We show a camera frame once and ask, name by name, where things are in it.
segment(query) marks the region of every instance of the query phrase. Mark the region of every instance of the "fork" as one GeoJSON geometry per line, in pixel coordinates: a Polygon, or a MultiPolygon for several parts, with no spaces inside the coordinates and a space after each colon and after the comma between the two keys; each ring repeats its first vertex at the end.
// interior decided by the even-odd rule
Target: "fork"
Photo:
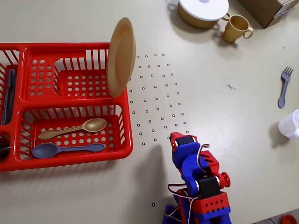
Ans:
{"type": "Polygon", "coordinates": [[[278,99],[279,108],[283,108],[285,106],[285,92],[289,82],[291,81],[291,74],[293,73],[293,71],[294,69],[290,67],[286,67],[281,74],[281,78],[285,81],[285,84],[284,84],[284,89],[282,90],[281,97],[278,99]]]}

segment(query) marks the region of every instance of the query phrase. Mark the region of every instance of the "white cup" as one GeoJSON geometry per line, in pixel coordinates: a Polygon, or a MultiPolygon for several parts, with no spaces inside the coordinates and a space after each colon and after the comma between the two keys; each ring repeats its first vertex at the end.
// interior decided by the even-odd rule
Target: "white cup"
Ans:
{"type": "Polygon", "coordinates": [[[299,110],[288,115],[284,120],[278,124],[280,133],[289,139],[296,139],[299,137],[299,110]]]}

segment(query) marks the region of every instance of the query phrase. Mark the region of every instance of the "red dish rack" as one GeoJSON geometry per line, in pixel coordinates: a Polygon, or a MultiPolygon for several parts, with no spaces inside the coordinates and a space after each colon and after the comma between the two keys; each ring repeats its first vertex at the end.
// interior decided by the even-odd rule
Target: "red dish rack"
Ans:
{"type": "Polygon", "coordinates": [[[122,159],[133,150],[127,90],[118,98],[107,88],[110,43],[0,43],[0,120],[7,75],[17,70],[14,111],[9,124],[0,126],[0,138],[10,142],[9,156],[0,171],[54,167],[122,159]],[[38,135],[104,118],[98,133],[83,130],[50,140],[38,135]],[[102,143],[101,152],[64,152],[36,159],[32,149],[43,142],[64,146],[102,143]]]}

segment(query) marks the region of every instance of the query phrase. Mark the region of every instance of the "white lid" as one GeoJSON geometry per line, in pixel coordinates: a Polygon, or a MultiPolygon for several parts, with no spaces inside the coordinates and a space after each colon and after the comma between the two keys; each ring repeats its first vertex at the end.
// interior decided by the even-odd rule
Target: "white lid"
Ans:
{"type": "Polygon", "coordinates": [[[228,12],[228,0],[179,0],[179,3],[188,14],[204,21],[219,20],[228,12]]]}

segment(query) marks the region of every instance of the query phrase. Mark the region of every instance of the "table surface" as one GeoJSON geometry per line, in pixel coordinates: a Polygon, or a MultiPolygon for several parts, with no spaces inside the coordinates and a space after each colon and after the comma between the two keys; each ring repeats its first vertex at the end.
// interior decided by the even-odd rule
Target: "table surface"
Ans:
{"type": "Polygon", "coordinates": [[[220,171],[231,178],[225,191],[234,224],[299,207],[299,141],[278,132],[278,122],[299,106],[299,11],[264,30],[231,0],[229,12],[248,18],[255,33],[226,44],[220,38],[225,21],[210,30],[192,28],[179,17],[177,2],[1,4],[0,42],[109,42],[126,16],[139,56],[128,84],[135,111],[132,154],[119,161],[0,173],[2,223],[161,223],[165,206],[174,203],[167,184],[182,182],[167,139],[174,131],[211,145],[220,171]],[[295,71],[279,109],[286,66],[295,71]]]}

